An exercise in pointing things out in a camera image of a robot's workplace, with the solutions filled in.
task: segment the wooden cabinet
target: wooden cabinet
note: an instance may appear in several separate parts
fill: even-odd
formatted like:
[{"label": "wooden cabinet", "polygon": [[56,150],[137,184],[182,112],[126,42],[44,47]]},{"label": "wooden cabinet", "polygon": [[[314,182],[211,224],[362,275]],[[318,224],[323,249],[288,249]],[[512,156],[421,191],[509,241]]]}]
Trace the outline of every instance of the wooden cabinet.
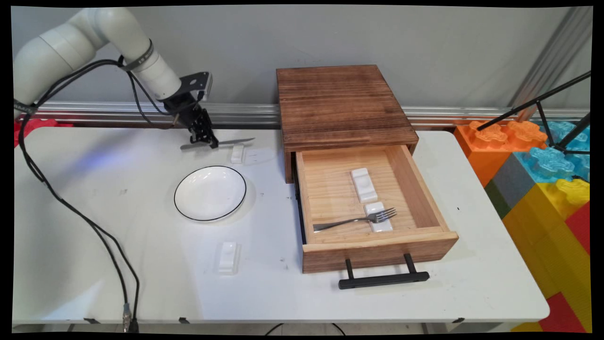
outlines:
[{"label": "wooden cabinet", "polygon": [[[457,241],[411,154],[419,138],[375,65],[277,70],[286,181],[295,182],[303,272],[441,259]],[[321,232],[313,224],[365,215],[350,171],[367,168],[393,230],[369,222]]]},{"label": "wooden cabinet", "polygon": [[[296,152],[302,225],[306,243],[303,272],[441,259],[457,241],[449,231],[406,146],[374,146]],[[320,232],[313,224],[364,216],[350,171],[367,168],[385,208],[396,208],[393,230],[372,232],[369,222],[357,221]]]}]

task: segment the cable connector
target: cable connector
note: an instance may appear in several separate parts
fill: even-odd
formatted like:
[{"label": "cable connector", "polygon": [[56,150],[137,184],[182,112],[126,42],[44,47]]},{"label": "cable connector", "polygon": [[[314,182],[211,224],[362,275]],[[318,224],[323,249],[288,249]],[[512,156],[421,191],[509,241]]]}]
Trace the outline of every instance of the cable connector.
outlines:
[{"label": "cable connector", "polygon": [[138,321],[136,318],[132,319],[130,323],[130,329],[128,329],[128,333],[140,333],[138,331]]},{"label": "cable connector", "polygon": [[132,322],[132,313],[130,312],[130,304],[124,304],[124,314],[122,315],[122,322],[124,325],[124,333],[127,333],[130,329],[130,323]]}]

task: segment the black rim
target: black rim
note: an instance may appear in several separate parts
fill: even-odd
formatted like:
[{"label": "black rim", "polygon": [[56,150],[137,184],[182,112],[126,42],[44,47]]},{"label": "black rim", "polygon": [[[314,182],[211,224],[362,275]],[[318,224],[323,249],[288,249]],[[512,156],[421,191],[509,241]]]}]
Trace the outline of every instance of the black rim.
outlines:
[{"label": "black rim", "polygon": [[[193,173],[198,172],[199,170],[205,169],[205,168],[228,168],[233,170],[234,172],[237,173],[237,175],[241,176],[241,179],[243,180],[243,197],[241,198],[241,201],[239,201],[239,204],[237,204],[237,206],[235,208],[233,208],[233,210],[227,212],[226,214],[220,216],[220,217],[216,217],[216,218],[212,218],[210,220],[197,220],[195,218],[191,218],[189,216],[186,216],[185,214],[182,213],[182,211],[180,211],[180,209],[178,209],[178,206],[176,205],[176,191],[178,191],[178,188],[181,186],[182,181],[184,181],[185,179],[187,179],[187,177],[191,176]],[[193,220],[193,221],[200,221],[200,222],[208,222],[208,221],[214,221],[214,220],[218,220],[219,218],[223,218],[224,216],[227,216],[228,214],[234,212],[235,210],[237,210],[237,208],[239,208],[239,206],[241,205],[241,203],[243,203],[243,200],[245,199],[245,195],[248,193],[248,184],[245,183],[245,178],[243,178],[243,176],[239,173],[239,171],[230,168],[228,166],[224,166],[224,165],[209,165],[209,166],[204,166],[203,168],[199,168],[193,172],[191,172],[189,175],[186,175],[176,186],[176,190],[174,190],[174,207],[176,207],[176,210],[178,210],[178,212],[181,213],[181,215],[183,215],[184,217]]]}]

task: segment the knife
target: knife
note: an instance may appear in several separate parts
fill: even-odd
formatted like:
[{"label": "knife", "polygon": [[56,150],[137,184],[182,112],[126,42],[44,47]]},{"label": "knife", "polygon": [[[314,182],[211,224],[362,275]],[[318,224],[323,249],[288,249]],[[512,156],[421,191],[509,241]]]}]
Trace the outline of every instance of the knife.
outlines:
[{"label": "knife", "polygon": [[[229,144],[237,144],[237,143],[245,143],[245,142],[249,142],[250,140],[254,140],[254,139],[255,138],[225,140],[224,142],[218,142],[218,146],[220,146],[220,145],[229,145]],[[185,144],[185,145],[181,145],[181,150],[189,150],[189,149],[198,148],[200,146],[209,146],[209,145],[210,144],[203,143],[203,142],[197,142],[197,143],[194,143],[194,144]]]}]

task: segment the drawer handle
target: drawer handle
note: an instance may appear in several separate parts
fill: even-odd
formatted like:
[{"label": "drawer handle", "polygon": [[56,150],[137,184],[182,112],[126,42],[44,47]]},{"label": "drawer handle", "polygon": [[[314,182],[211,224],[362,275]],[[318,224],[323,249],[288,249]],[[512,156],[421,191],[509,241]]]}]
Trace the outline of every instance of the drawer handle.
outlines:
[{"label": "drawer handle", "polygon": [[428,272],[417,272],[411,254],[405,254],[405,262],[409,273],[407,274],[395,274],[395,275],[383,275],[383,276],[369,276],[367,278],[355,278],[352,275],[352,264],[350,259],[346,259],[346,269],[348,270],[348,278],[340,280],[338,287],[340,289],[352,289],[360,287],[373,287],[373,286],[386,286],[388,284],[399,284],[409,282],[426,281],[430,278]]}]

